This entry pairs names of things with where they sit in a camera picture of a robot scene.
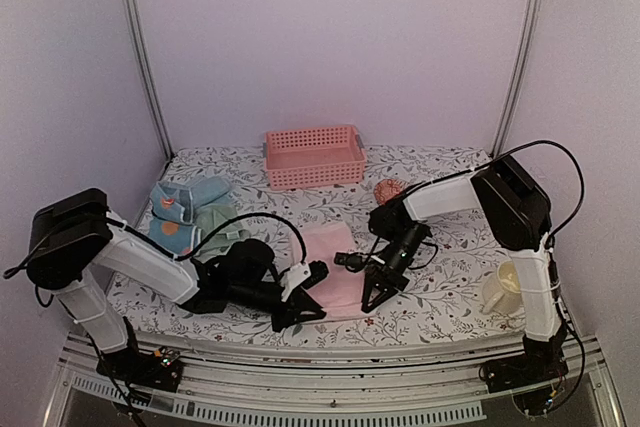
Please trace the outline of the pink towel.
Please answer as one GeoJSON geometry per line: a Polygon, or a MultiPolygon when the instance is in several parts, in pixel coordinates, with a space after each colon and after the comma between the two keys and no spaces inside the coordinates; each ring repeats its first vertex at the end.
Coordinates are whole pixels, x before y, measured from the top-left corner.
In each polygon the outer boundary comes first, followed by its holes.
{"type": "Polygon", "coordinates": [[[355,253],[357,246],[351,229],[345,222],[312,225],[300,230],[307,249],[307,260],[322,261],[328,276],[307,290],[326,313],[325,321],[362,319],[361,295],[364,273],[351,273],[334,263],[335,254],[355,253]]]}

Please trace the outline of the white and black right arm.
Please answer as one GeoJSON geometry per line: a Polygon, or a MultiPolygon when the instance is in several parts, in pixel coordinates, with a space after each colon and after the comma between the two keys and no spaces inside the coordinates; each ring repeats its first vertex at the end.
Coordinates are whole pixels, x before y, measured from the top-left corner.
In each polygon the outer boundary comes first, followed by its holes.
{"type": "Polygon", "coordinates": [[[494,239],[514,264],[526,339],[550,341],[562,325],[556,310],[559,278],[551,252],[551,203],[511,156],[411,186],[371,212],[370,232],[388,244],[362,262],[362,311],[375,310],[406,287],[404,272],[431,234],[428,219],[469,209],[483,212],[494,239]]]}

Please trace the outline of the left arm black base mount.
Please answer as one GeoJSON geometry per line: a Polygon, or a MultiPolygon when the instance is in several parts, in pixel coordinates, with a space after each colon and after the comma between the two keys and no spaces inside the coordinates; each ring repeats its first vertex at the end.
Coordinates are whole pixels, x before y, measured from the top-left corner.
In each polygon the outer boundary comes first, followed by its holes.
{"type": "Polygon", "coordinates": [[[153,352],[143,352],[135,333],[129,329],[127,342],[122,350],[113,353],[100,352],[96,371],[127,385],[148,387],[175,393],[178,390],[184,364],[180,353],[162,346],[153,352]]]}

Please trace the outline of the pink perforated plastic basket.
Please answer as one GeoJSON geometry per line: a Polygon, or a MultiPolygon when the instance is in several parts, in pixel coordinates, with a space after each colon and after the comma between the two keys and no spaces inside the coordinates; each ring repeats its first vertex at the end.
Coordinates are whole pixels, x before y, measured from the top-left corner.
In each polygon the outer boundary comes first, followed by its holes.
{"type": "Polygon", "coordinates": [[[353,125],[270,131],[264,167],[274,191],[359,183],[366,152],[353,125]]]}

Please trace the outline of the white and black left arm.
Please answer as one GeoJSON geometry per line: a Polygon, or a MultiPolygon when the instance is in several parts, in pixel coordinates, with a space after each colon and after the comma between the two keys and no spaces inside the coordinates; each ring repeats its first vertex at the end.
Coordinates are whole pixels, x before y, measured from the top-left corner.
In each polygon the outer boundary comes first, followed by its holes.
{"type": "Polygon", "coordinates": [[[324,263],[302,257],[279,272],[274,251],[254,238],[207,260],[197,256],[202,247],[186,254],[168,251],[112,212],[103,191],[90,188],[34,214],[30,251],[20,267],[35,287],[62,304],[100,352],[110,354],[111,366],[128,381],[141,380],[149,362],[94,278],[96,268],[127,276],[192,314],[243,305],[268,313],[275,332],[325,318],[307,291],[325,279],[324,263]]]}

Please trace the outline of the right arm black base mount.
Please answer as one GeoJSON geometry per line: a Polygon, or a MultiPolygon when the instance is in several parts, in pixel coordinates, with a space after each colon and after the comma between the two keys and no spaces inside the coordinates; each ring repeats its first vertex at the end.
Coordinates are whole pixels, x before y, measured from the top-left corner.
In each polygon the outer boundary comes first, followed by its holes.
{"type": "Polygon", "coordinates": [[[565,338],[565,334],[559,333],[549,341],[541,342],[524,336],[523,353],[483,363],[479,378],[490,393],[546,382],[546,387],[514,397],[515,406],[521,413],[531,417],[546,415],[553,407],[559,385],[569,372],[562,350],[565,338]]]}

